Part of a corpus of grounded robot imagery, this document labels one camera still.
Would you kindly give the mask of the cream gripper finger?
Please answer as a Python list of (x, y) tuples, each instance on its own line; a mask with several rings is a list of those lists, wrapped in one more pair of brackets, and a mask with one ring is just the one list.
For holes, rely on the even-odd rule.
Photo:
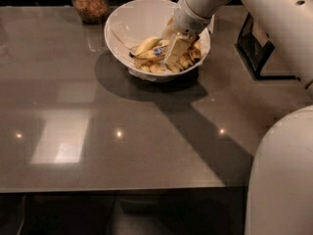
[(164, 30), (162, 31), (161, 37), (166, 40), (170, 40), (171, 38), (174, 38), (177, 34), (177, 26), (174, 23), (174, 19), (171, 18), (167, 25), (165, 26)]
[(177, 33), (172, 35), (164, 56), (167, 65), (174, 64), (188, 50), (194, 38), (190, 35)]

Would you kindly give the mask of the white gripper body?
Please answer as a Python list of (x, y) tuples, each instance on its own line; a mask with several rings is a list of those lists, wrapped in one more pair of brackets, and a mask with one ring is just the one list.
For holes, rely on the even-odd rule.
[(172, 28), (180, 33), (197, 35), (206, 28), (213, 32), (215, 17), (208, 19), (198, 16), (189, 7), (187, 0), (179, 0), (172, 17)]

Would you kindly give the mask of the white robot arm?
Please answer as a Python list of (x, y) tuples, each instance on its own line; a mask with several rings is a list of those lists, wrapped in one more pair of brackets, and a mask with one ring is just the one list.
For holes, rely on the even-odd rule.
[[(207, 26), (230, 0), (179, 0), (171, 28)], [(312, 88), (312, 1), (241, 0), (306, 90)], [(247, 167), (245, 235), (313, 235), (313, 106), (283, 115)]]

